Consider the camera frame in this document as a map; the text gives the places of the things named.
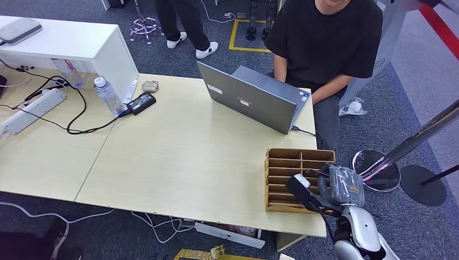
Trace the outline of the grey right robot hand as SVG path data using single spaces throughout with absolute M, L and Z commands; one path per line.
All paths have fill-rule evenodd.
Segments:
M 354 170 L 327 162 L 320 170 L 318 190 L 328 203 L 363 207 L 365 195 L 362 177 Z

